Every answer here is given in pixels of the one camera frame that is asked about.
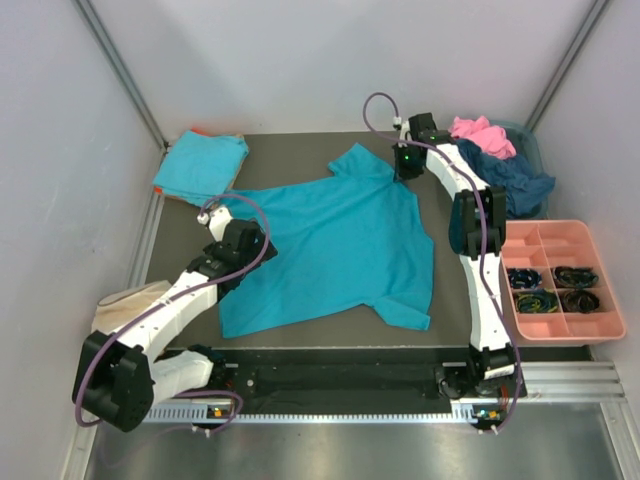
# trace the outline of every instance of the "teal fabric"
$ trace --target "teal fabric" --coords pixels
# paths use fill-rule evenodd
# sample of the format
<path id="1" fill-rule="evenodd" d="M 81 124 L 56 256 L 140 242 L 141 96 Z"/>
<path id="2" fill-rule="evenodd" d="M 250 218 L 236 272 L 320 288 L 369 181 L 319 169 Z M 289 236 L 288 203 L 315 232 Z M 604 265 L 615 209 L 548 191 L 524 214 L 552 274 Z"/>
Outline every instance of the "teal fabric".
<path id="1" fill-rule="evenodd" d="M 242 138 L 186 132 L 169 150 L 153 184 L 200 207 L 231 185 L 248 153 Z"/>
<path id="2" fill-rule="evenodd" d="M 416 196 L 360 145 L 329 169 L 334 176 L 316 182 L 235 192 L 262 207 L 278 255 L 220 302 L 225 338 L 360 304 L 389 325 L 429 327 L 433 242 Z M 236 218 L 256 216 L 240 201 L 225 203 Z"/>

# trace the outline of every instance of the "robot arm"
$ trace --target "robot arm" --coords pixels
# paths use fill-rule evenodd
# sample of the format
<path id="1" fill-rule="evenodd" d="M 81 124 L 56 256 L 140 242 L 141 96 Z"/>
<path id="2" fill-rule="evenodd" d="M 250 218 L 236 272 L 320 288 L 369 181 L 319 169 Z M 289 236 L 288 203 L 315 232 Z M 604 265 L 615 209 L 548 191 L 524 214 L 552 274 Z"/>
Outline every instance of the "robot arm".
<path id="1" fill-rule="evenodd" d="M 467 277 L 471 305 L 470 355 L 468 373 L 477 385 L 484 381 L 511 376 L 515 372 L 513 346 L 501 319 L 500 249 L 506 233 L 506 195 L 504 189 L 490 187 L 478 178 L 462 158 L 449 133 L 437 130 L 431 114 L 416 115 L 406 122 L 395 122 L 400 131 L 394 146 L 396 178 L 409 179 L 431 171 L 453 199 L 449 240 Z M 484 258 L 484 278 L 493 295 L 485 288 L 480 276 L 481 261 L 478 211 L 469 181 L 456 172 L 442 155 L 432 150 L 408 145 L 402 140 L 417 140 L 437 146 L 457 169 L 475 183 L 483 200 L 487 220 L 487 251 Z M 494 306 L 494 299 L 500 308 Z"/>
<path id="2" fill-rule="evenodd" d="M 226 207 L 199 216 L 198 221 L 207 226 L 214 242 L 149 306 L 146 312 L 152 311 L 151 314 L 122 332 L 106 350 L 84 393 L 82 408 L 122 431 L 137 427 L 156 403 L 207 385 L 216 363 L 222 359 L 206 348 L 156 360 L 173 338 L 236 288 L 244 275 L 218 284 L 208 283 L 249 265 L 264 245 L 265 235 L 260 226 L 253 221 L 233 219 Z M 269 244 L 262 262 L 276 254 Z M 189 292 L 175 299 L 185 291 Z M 85 340 L 72 395 L 74 402 L 90 362 L 109 337 L 95 331 Z"/>

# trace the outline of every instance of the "gray floor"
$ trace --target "gray floor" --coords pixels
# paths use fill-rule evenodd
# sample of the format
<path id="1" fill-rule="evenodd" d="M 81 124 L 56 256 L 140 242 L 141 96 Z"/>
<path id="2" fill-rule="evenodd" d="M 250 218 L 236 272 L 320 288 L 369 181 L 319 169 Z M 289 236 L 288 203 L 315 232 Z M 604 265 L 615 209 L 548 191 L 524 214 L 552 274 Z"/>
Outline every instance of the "gray floor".
<path id="1" fill-rule="evenodd" d="M 309 182 L 330 175 L 327 164 L 359 142 L 391 162 L 389 143 L 370 133 L 312 133 L 246 137 L 251 149 L 235 187 L 264 189 Z M 235 339 L 220 334 L 217 308 L 195 319 L 175 346 L 201 343 L 218 348 L 356 347 L 468 345 L 471 312 L 467 282 L 458 257 L 449 248 L 451 199 L 427 172 L 409 182 L 419 199 L 422 223 L 435 242 L 435 287 L 429 309 L 431 327 L 416 332 L 386 325 L 368 307 L 255 333 Z M 149 267 L 148 280 L 174 281 L 211 241 L 196 222 L 197 209 L 167 200 Z"/>
<path id="2" fill-rule="evenodd" d="M 237 425 L 210 440 L 163 430 L 100 427 L 87 480 L 616 480 L 622 479 L 598 405 L 522 405 L 500 436 L 467 425 Z"/>

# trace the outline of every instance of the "beige bag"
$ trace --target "beige bag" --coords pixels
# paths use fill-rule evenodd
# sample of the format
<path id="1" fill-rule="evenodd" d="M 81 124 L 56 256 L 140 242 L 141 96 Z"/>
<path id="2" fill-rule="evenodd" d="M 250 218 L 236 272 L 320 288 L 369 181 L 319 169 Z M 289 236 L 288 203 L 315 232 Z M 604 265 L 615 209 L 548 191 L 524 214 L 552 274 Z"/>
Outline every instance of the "beige bag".
<path id="1" fill-rule="evenodd" d="M 114 293 L 98 302 L 91 331 L 109 334 L 144 312 L 171 288 L 166 280 Z"/>

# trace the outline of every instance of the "white wall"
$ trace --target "white wall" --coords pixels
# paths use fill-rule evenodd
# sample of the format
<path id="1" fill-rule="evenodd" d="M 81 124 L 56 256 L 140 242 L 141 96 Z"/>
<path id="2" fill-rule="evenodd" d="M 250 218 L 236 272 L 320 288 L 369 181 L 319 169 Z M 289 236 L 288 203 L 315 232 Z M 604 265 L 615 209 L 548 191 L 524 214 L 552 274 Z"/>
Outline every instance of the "white wall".
<path id="1" fill-rule="evenodd" d="M 406 113 L 524 122 L 591 0 L 93 0 L 165 135 L 365 130 Z M 388 128 L 386 108 L 372 112 Z"/>
<path id="2" fill-rule="evenodd" d="M 558 177 L 550 210 L 585 221 L 626 316 L 614 359 L 640 422 L 640 3 L 615 0 L 537 129 Z"/>
<path id="3" fill-rule="evenodd" d="M 125 286 L 160 157 L 70 1 L 0 19 L 0 477 L 52 479 L 82 340 Z"/>

